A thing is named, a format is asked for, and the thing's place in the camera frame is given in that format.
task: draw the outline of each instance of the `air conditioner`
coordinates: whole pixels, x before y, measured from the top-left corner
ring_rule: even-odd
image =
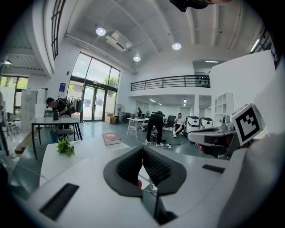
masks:
[[[119,31],[114,32],[111,36],[107,35],[106,39],[106,42],[108,44],[110,44],[120,52],[124,52],[132,46],[128,39]]]

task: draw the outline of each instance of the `electric fan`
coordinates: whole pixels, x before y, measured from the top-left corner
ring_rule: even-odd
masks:
[[[115,107],[115,114],[119,116],[118,120],[119,123],[122,122],[122,118],[123,118],[123,113],[125,112],[125,107],[122,104],[117,104]]]

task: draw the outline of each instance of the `potted plant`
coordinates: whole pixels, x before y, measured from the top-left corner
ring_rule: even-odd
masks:
[[[66,154],[68,156],[74,155],[74,146],[70,145],[67,137],[63,138],[62,141],[58,141],[57,151],[60,154]]]

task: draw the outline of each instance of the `shelving unit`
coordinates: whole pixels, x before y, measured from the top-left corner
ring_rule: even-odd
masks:
[[[223,119],[223,116],[230,116],[231,113],[233,113],[233,94],[226,92],[215,100],[214,126],[221,126],[220,120]]]

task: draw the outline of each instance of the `door frame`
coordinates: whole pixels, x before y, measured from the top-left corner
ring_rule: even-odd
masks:
[[[93,93],[93,103],[91,104],[91,106],[92,106],[92,108],[91,108],[91,120],[84,120],[84,109],[83,109],[83,110],[82,110],[82,120],[83,120],[83,122],[103,122],[103,121],[105,121],[105,106],[106,106],[107,90],[104,89],[104,88],[98,87],[98,86],[84,84],[83,93],[82,93],[83,106],[84,106],[84,95],[85,95],[85,89],[86,89],[86,87],[94,88],[94,93]],[[105,91],[105,94],[104,94],[104,100],[103,100],[102,119],[97,119],[97,120],[95,120],[94,111],[95,111],[95,108],[96,108],[96,95],[97,95],[97,90],[103,90],[103,91]]]

